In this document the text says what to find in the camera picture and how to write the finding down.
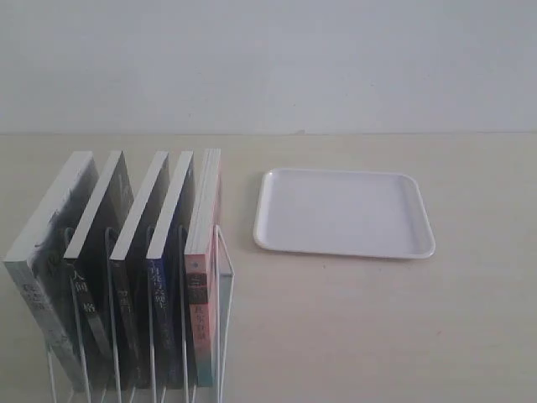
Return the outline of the blue book orange moon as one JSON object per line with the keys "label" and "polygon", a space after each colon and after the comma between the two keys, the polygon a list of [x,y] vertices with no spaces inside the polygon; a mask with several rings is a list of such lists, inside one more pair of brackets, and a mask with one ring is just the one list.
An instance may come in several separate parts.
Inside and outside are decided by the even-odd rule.
{"label": "blue book orange moon", "polygon": [[156,358],[163,384],[170,389],[184,387],[183,353],[181,351],[181,255],[180,238],[189,229],[195,189],[194,153],[181,152],[164,200],[146,255],[160,352]]}

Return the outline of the pink red book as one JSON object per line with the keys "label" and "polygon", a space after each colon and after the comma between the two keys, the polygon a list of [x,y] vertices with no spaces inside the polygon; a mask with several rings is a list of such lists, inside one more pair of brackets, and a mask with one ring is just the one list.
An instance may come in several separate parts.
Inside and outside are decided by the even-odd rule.
{"label": "pink red book", "polygon": [[199,183],[185,244],[185,279],[190,308],[197,385],[211,387],[216,372],[215,226],[222,204],[221,151],[203,153]]}

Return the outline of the dark brown book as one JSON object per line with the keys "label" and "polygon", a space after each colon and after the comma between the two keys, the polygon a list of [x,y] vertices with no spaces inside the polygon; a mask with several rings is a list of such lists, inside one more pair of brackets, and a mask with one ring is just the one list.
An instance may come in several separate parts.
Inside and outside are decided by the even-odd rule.
{"label": "dark brown book", "polygon": [[112,278],[128,346],[128,380],[138,389],[150,385],[149,308],[146,253],[169,185],[169,158],[154,154],[133,198],[111,253]]}

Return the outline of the black book white title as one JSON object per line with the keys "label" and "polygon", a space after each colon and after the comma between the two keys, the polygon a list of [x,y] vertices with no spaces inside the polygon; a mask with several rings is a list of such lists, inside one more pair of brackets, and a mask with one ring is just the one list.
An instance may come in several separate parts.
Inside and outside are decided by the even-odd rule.
{"label": "black book white title", "polygon": [[105,234],[108,228],[121,231],[132,203],[124,154],[112,151],[64,254],[73,269],[73,284],[91,330],[90,339],[105,363],[112,361]]}

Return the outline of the grey marbled book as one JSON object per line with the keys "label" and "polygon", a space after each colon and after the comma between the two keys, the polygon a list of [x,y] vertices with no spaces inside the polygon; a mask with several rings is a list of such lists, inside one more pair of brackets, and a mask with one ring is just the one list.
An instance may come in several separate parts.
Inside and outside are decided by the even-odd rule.
{"label": "grey marbled book", "polygon": [[93,153],[73,152],[3,260],[76,391],[85,389],[85,381],[64,261],[65,230],[77,227],[97,179]]}

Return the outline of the white plastic tray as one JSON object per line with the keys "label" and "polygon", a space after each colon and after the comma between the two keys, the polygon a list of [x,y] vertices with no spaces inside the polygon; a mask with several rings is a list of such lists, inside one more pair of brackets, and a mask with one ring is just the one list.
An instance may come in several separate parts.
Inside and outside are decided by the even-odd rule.
{"label": "white plastic tray", "polygon": [[253,239],[302,254],[428,259],[435,252],[418,183],[401,173],[272,169],[263,175]]}

